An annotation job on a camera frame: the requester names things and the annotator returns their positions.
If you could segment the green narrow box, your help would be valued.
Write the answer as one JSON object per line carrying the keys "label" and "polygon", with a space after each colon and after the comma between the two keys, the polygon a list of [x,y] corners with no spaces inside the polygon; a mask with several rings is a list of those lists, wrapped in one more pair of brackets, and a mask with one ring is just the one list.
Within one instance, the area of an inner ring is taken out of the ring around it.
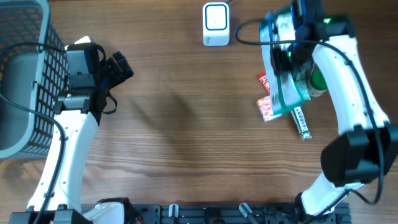
{"label": "green narrow box", "polygon": [[302,137],[303,140],[311,139],[312,135],[310,134],[310,131],[308,129],[302,107],[298,106],[295,107],[292,111],[291,114],[293,116],[294,122],[298,128],[299,135]]}

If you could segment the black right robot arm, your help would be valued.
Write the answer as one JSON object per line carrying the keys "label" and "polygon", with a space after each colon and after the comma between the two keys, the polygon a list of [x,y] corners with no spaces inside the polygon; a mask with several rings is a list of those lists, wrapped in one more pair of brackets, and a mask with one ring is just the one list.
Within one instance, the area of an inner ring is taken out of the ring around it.
{"label": "black right robot arm", "polygon": [[338,137],[321,153],[322,172],[297,197],[297,217],[311,222],[327,216],[349,194],[384,178],[397,157],[397,126],[378,105],[364,74],[356,35],[345,16],[293,12],[269,15],[261,30],[262,54],[272,107],[286,113],[303,104],[299,75],[314,63],[330,94]]}

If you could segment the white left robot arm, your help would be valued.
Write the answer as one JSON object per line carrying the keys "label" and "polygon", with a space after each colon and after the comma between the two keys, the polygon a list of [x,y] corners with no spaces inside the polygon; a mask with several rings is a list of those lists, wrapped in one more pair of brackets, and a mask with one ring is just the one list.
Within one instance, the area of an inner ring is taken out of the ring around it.
{"label": "white left robot arm", "polygon": [[125,56],[98,44],[41,47],[11,58],[1,82],[1,157],[45,158],[39,184],[11,223],[127,223],[126,198],[81,211],[88,151],[110,89],[132,77]]}

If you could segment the green 3M cleaner package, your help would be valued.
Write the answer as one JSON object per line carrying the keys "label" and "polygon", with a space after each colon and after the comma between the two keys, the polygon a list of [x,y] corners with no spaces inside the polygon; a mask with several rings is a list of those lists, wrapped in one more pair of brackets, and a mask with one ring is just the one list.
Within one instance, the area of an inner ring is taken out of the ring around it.
{"label": "green 3M cleaner package", "polygon": [[259,23],[259,37],[262,42],[261,52],[269,81],[271,107],[275,114],[286,114],[310,99],[307,88],[306,72],[311,62],[293,64],[291,44],[277,44],[277,41],[294,40],[292,6],[270,12]]}

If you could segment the red stick sachet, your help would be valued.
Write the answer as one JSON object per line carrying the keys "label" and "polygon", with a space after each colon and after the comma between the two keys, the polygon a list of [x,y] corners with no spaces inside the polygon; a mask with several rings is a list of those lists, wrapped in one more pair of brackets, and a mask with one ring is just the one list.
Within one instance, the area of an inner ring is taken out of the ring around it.
{"label": "red stick sachet", "polygon": [[271,91],[270,91],[269,81],[268,81],[266,72],[258,74],[257,77],[258,77],[259,81],[262,83],[262,85],[263,85],[264,89],[267,91],[267,93],[270,94]]}

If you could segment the green lid jar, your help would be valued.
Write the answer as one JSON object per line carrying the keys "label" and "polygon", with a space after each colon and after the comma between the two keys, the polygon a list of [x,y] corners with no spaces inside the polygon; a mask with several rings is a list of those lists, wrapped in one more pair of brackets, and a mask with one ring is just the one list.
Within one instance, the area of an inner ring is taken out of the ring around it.
{"label": "green lid jar", "polygon": [[326,81],[323,77],[322,72],[319,69],[315,70],[308,77],[307,88],[308,93],[311,97],[319,97],[328,90]]}

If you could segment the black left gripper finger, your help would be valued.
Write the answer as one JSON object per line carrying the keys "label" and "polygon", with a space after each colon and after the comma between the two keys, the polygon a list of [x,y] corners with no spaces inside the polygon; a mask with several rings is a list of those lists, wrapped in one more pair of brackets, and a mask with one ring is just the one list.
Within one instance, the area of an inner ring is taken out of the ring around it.
{"label": "black left gripper finger", "polygon": [[123,82],[123,72],[113,58],[107,59],[104,70],[110,88],[114,88]]}
{"label": "black left gripper finger", "polygon": [[117,82],[124,82],[128,78],[131,78],[134,75],[134,72],[129,65],[127,59],[125,56],[120,52],[116,52],[113,54],[113,58],[118,64],[118,67],[120,68],[120,72],[116,75],[116,81]]}

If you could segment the orange tissue packet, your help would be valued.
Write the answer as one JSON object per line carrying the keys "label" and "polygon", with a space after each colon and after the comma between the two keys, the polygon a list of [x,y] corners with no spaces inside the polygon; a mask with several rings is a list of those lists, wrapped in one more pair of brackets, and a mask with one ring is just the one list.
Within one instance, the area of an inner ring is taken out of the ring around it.
{"label": "orange tissue packet", "polygon": [[282,116],[281,114],[275,114],[273,112],[270,96],[265,96],[261,99],[258,99],[256,104],[259,108],[259,111],[263,117],[264,122],[268,122]]}

